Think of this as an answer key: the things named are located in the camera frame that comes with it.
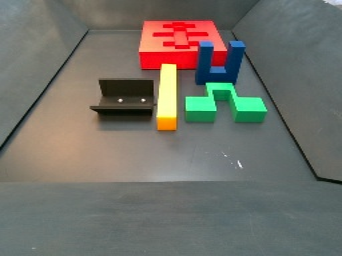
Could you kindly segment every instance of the gray floor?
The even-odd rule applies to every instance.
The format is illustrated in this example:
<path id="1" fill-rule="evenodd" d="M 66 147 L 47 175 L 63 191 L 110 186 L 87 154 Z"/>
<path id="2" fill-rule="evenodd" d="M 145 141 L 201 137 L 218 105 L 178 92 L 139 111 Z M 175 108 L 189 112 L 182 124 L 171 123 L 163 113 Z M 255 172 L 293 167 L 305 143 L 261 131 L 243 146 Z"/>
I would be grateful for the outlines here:
<path id="1" fill-rule="evenodd" d="M 225 41 L 233 39 L 222 32 Z M 93 31 L 0 155 L 0 181 L 310 181 L 310 169 L 253 68 L 242 63 L 238 93 L 261 96 L 262 124 L 233 122 L 226 103 L 215 124 L 185 123 L 185 96 L 202 95 L 194 71 L 179 71 L 179 129 L 101 118 L 99 78 L 153 78 L 138 61 L 141 31 Z"/>
<path id="2" fill-rule="evenodd" d="M 12 183 L 2 256 L 341 256 L 342 189 L 321 182 Z"/>

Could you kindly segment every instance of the blue block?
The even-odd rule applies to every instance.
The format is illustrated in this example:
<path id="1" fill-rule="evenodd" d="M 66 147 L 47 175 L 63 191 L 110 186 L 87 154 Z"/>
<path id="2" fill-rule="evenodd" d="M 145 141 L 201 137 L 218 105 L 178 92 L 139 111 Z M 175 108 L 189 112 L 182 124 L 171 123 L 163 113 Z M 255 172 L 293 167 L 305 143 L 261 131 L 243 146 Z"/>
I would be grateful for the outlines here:
<path id="1" fill-rule="evenodd" d="M 237 84 L 245 49 L 246 46 L 242 41 L 230 41 L 227 61 L 225 64 L 225 68 L 227 71 L 227 81 L 222 82 Z"/>
<path id="2" fill-rule="evenodd" d="M 195 81 L 198 85 L 205 85 L 209 79 L 213 53 L 214 44 L 211 41 L 201 41 L 198 49 L 198 67 L 195 73 Z"/>
<path id="3" fill-rule="evenodd" d="M 195 73 L 197 85 L 205 85 L 207 82 L 227 82 L 235 84 L 245 49 L 246 46 L 242 41 L 230 41 L 225 66 L 211 67 L 214 45 L 210 41 L 202 41 L 199 43 L 198 68 Z"/>

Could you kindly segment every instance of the gray wall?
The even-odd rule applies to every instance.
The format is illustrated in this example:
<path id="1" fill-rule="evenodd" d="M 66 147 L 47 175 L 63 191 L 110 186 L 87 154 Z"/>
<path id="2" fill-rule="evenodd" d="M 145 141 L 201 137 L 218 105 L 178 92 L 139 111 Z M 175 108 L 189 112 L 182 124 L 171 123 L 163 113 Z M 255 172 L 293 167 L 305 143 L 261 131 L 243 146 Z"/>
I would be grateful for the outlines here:
<path id="1" fill-rule="evenodd" d="M 0 0 L 0 146 L 87 27 L 54 0 Z"/>
<path id="2" fill-rule="evenodd" d="M 260 0 L 62 0 L 91 29 L 142 29 L 145 20 L 215 21 L 231 29 Z"/>
<path id="3" fill-rule="evenodd" d="M 322 0 L 262 0 L 234 33 L 317 175 L 342 181 L 341 10 Z"/>

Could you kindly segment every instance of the green l-shaped block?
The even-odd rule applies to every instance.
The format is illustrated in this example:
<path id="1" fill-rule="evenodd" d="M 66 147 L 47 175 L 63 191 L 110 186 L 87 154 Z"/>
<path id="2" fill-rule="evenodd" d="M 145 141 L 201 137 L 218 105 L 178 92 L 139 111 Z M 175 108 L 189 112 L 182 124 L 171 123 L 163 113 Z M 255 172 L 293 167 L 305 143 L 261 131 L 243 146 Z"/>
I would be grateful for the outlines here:
<path id="1" fill-rule="evenodd" d="M 255 97 L 239 97 L 231 83 L 206 83 L 206 96 L 186 97 L 186 121 L 214 122 L 215 101 L 229 102 L 235 122 L 264 122 L 268 114 L 264 100 Z"/>

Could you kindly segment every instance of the white speck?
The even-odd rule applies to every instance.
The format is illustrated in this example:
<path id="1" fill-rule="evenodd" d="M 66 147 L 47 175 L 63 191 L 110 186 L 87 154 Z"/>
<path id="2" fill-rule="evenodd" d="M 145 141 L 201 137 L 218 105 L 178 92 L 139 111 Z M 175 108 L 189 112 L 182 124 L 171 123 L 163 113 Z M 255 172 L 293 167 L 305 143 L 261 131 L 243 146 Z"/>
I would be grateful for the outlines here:
<path id="1" fill-rule="evenodd" d="M 238 160 L 238 165 L 239 165 L 241 169 L 243 169 L 243 167 L 242 167 L 242 164 L 241 164 L 241 161 L 239 161 L 239 160 Z"/>

